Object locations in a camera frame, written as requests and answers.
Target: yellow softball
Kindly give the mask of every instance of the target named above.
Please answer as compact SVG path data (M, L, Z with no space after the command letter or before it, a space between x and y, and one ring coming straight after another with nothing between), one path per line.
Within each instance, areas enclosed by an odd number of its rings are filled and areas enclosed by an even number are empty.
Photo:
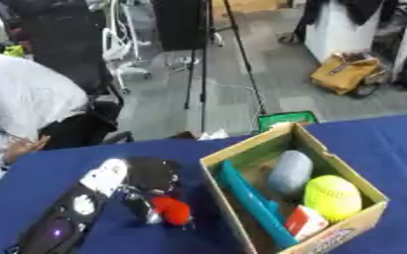
M346 219L362 210L359 190L337 176L322 176L306 185L304 205L315 209L331 223Z

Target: red object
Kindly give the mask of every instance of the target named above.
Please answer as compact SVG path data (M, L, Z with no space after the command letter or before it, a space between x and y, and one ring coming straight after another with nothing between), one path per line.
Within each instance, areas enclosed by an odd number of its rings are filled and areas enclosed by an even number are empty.
M302 205L298 205L285 223L287 230L298 241L318 233L328 225L329 223L315 210Z
M190 207L179 200L162 195L151 199L156 212L162 214L173 225L185 225L191 219Z

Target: purple light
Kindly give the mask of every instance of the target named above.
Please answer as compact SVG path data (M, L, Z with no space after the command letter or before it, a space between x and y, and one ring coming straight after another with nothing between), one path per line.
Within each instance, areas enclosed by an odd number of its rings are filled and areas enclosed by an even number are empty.
M56 231L54 231L54 236L59 237L62 235L62 231L57 229Z

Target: red and white package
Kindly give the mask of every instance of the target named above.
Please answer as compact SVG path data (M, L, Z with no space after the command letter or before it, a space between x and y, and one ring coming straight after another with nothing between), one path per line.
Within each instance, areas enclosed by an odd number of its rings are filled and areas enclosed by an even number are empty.
M289 230L298 241L303 241L320 232L328 225L329 222L317 211L303 205L298 205L285 223L287 230Z

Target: tripod leg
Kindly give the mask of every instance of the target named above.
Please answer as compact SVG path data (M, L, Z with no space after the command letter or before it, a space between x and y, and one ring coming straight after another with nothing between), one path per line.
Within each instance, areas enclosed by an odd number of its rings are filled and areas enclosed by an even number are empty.
M211 0L203 1L203 53L202 53L202 93L201 93L201 103L202 103L202 133L205 130L205 109L206 109L206 47L209 36L209 25L208 19L210 13L208 12L209 3Z
M212 15L212 0L208 1L208 22L209 22L209 41L214 44L214 34L215 34L215 27L214 27L214 16Z
M192 91L193 72L195 70L196 49L192 49L192 61L188 67L188 86L187 86L187 99L185 100L185 109L190 108L190 93Z
M232 30L234 32L234 37L236 38L237 44L239 46L240 54L242 55L243 63L245 64L245 69L247 70L248 76L249 76L250 81L251 81L251 84L253 85L254 94L256 95L256 99L257 99L257 101L259 103L259 107L260 107L260 113L264 115L264 114L266 114L265 106L264 106L264 103L263 103L263 101L261 99L261 96L259 95L256 80L254 79L254 76L253 76L253 73L252 73L251 64L248 61L248 57L247 57L247 54L245 52L245 47L243 47L242 40L240 40L239 27L236 24L236 20L234 19L234 15L233 15L233 13L231 11L231 6L229 5L228 0L223 0L223 4L225 5L226 14L228 15L229 22L231 23L231 28L232 28Z

